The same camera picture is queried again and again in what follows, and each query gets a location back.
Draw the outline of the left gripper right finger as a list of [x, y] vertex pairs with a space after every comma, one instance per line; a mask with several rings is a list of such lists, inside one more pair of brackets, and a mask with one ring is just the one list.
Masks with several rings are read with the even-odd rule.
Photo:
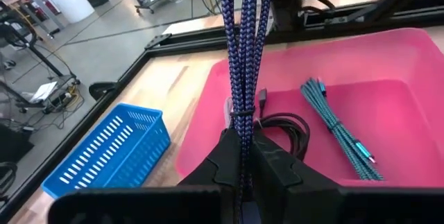
[[260, 132], [252, 177], [262, 224], [444, 224], [444, 188], [343, 186]]

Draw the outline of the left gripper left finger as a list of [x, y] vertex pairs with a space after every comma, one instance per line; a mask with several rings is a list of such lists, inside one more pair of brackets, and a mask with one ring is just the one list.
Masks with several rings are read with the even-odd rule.
[[173, 187], [80, 189], [57, 199], [48, 224], [235, 224], [240, 138], [225, 129], [207, 157]]

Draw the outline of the red plastic bin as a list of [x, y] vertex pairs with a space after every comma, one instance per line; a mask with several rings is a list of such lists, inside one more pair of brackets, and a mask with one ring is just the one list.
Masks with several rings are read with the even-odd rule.
[[327, 102], [374, 155], [383, 185], [444, 187], [444, 53], [426, 31], [401, 28], [279, 51], [262, 58], [265, 114], [290, 112], [309, 125], [305, 163], [344, 185], [359, 177], [300, 92], [325, 83]]

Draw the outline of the blue plastic basket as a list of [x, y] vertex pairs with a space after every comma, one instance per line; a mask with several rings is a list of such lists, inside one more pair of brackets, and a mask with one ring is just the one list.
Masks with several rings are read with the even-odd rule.
[[56, 199], [84, 188], [140, 187], [171, 144], [163, 112], [120, 103], [41, 184]]

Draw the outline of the white paper sheet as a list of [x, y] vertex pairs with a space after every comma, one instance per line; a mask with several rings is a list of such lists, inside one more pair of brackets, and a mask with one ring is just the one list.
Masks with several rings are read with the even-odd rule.
[[37, 91], [34, 93], [34, 95], [31, 97], [30, 102], [31, 103], [37, 103], [40, 101], [46, 100], [50, 94], [56, 89], [57, 82], [51, 82], [41, 85]]

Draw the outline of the black aluminium frame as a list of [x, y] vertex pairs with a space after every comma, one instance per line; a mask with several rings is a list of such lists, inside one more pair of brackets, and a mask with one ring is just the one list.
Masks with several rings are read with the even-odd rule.
[[[347, 37], [363, 33], [394, 28], [444, 25], [444, 0], [374, 0], [356, 3], [336, 9], [309, 14], [306, 26], [290, 27], [286, 30], [274, 28], [266, 37], [266, 44], [282, 44], [306, 40], [321, 40], [333, 37]], [[9, 197], [0, 207], [0, 223], [9, 221], [31, 197], [50, 170], [62, 161], [70, 148], [93, 126], [114, 99], [135, 79], [142, 67], [152, 60], [168, 55], [203, 53], [226, 49], [227, 38], [223, 27], [209, 28], [179, 34], [164, 34], [162, 41], [148, 47], [123, 73], [118, 81], [111, 84], [111, 90], [100, 96], [94, 107], [86, 114], [64, 141], [51, 153], [37, 172], [25, 182], [19, 191]]]

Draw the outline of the black frame clamp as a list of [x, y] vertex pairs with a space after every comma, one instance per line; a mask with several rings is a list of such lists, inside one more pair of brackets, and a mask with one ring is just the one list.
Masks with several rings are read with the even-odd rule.
[[117, 88], [117, 82], [101, 81], [92, 83], [88, 87], [89, 95], [95, 100], [100, 101], [102, 98], [113, 95]]

